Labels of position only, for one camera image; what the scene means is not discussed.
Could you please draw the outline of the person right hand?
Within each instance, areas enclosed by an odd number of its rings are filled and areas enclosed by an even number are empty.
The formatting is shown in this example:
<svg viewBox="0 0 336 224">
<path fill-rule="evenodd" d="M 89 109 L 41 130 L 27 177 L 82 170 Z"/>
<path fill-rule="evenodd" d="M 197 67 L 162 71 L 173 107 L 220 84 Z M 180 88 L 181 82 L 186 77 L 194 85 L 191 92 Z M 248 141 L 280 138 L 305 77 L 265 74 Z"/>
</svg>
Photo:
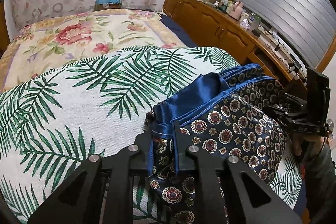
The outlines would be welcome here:
<svg viewBox="0 0 336 224">
<path fill-rule="evenodd" d="M 292 133 L 292 149 L 295 155 L 303 155 L 306 161 L 309 157 L 314 159 L 321 153 L 325 145 L 325 137 L 312 133 Z"/>
</svg>

